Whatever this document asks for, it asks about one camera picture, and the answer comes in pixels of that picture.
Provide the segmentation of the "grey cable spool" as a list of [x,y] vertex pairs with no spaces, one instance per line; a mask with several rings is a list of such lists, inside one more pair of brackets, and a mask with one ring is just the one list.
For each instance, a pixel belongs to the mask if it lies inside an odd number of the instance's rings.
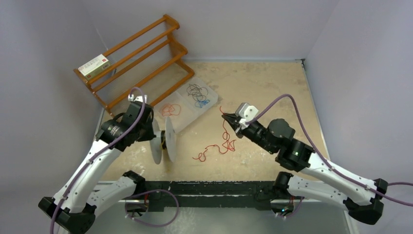
[[154,138],[150,140],[150,150],[155,164],[160,164],[163,152],[166,152],[171,162],[177,158],[176,133],[170,117],[166,118],[165,130],[160,130],[157,120],[153,120]]

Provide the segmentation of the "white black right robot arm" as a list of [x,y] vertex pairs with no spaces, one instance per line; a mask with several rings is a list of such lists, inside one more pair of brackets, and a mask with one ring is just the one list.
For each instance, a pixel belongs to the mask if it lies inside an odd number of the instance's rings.
[[277,197],[304,197],[329,203],[364,224],[374,225],[381,218],[382,196],[370,189],[385,194],[387,181],[366,179],[321,159],[313,147],[294,138],[295,130],[282,118],[272,120],[267,127],[256,121],[245,129],[241,129],[241,117],[236,114],[224,113],[222,118],[237,137],[246,137],[268,153],[277,154],[275,161],[286,169],[277,175],[273,185]]

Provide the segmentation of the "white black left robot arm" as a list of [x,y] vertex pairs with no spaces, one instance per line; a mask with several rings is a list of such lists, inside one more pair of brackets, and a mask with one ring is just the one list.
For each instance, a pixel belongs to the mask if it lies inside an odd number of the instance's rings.
[[56,224],[71,234],[84,234],[90,229],[97,210],[108,204],[104,198],[93,195],[95,185],[127,147],[154,138],[153,114],[151,105],[132,101],[125,112],[102,123],[88,154],[71,178],[53,197],[45,196],[38,204],[51,219],[51,234]]

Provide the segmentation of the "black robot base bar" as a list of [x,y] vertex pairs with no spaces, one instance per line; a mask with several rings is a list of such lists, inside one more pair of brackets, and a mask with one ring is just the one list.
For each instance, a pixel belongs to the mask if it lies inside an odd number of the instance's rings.
[[149,181],[133,171],[126,176],[137,179],[126,199],[144,200],[151,212],[166,207],[254,208],[269,211],[279,200],[300,201],[274,181]]

